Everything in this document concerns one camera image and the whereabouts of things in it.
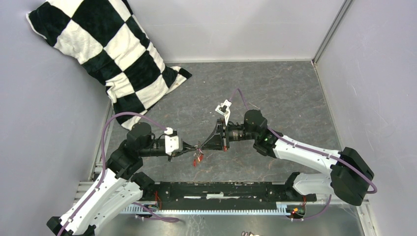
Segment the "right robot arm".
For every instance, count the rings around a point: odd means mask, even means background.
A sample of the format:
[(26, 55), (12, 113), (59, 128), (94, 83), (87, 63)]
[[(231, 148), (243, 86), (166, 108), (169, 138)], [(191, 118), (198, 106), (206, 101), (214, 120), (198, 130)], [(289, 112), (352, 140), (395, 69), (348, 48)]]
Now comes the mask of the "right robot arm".
[(316, 170), (315, 174), (294, 172), (287, 179), (284, 195), (291, 201), (302, 195), (329, 194), (360, 206), (367, 194), (375, 194), (374, 173), (353, 148), (342, 151), (298, 142), (268, 126), (259, 110), (249, 110), (242, 124), (219, 118), (201, 150), (227, 151), (231, 142), (253, 140), (253, 148), (262, 156), (288, 160)]

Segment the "red key tag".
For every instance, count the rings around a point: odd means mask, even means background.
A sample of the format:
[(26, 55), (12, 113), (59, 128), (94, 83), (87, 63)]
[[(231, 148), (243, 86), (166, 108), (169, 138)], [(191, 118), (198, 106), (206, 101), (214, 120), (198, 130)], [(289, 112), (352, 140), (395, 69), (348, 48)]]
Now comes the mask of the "red key tag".
[(201, 161), (203, 160), (204, 155), (203, 154), (194, 154), (194, 160), (193, 160), (193, 167), (198, 166)]

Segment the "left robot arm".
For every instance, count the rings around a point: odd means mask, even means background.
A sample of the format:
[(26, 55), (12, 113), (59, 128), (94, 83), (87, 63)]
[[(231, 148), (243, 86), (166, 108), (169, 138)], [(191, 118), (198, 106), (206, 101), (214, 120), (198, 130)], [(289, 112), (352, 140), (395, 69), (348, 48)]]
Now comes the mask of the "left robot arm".
[(56, 236), (98, 235), (126, 207), (154, 196), (154, 181), (138, 171), (143, 166), (142, 155), (172, 158), (191, 148), (172, 128), (156, 138), (148, 123), (134, 125), (97, 180), (69, 211), (51, 217), (48, 228)]

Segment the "large metal keyring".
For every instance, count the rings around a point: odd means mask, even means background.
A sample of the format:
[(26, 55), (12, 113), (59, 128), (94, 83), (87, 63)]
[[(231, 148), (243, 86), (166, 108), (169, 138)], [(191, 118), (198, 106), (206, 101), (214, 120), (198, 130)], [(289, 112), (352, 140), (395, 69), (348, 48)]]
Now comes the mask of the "large metal keyring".
[(196, 152), (196, 155), (197, 156), (199, 156), (199, 155), (204, 155), (204, 153), (203, 153), (203, 151), (202, 151), (202, 144), (201, 143), (197, 143), (195, 146), (194, 146), (194, 149), (195, 149), (195, 152)]

